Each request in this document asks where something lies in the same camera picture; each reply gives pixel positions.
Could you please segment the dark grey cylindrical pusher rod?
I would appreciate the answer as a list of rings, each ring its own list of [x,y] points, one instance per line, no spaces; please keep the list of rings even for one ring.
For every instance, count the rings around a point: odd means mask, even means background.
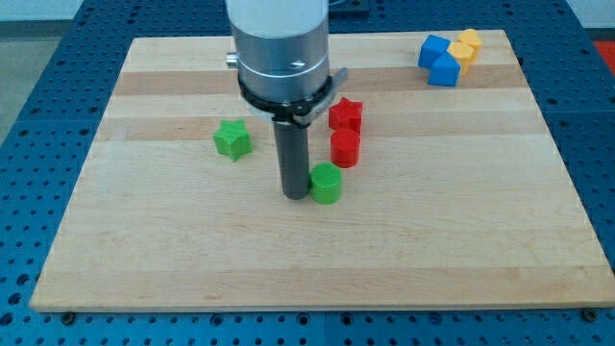
[[[308,130],[293,124],[274,124],[282,190],[300,200],[309,193]]]

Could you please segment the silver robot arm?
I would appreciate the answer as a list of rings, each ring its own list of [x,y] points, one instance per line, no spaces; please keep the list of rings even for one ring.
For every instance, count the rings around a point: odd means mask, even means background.
[[[309,193],[308,127],[332,103],[347,70],[330,68],[325,0],[226,0],[241,96],[273,124],[282,190]]]

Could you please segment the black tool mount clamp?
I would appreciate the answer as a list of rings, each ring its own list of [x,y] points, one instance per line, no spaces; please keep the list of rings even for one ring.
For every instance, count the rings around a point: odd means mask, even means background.
[[[348,69],[343,67],[334,75],[329,76],[313,94],[294,102],[274,102],[262,99],[250,91],[240,79],[237,81],[241,96],[250,112],[255,116],[271,123],[294,124],[300,128],[306,128],[331,105],[347,78]]]

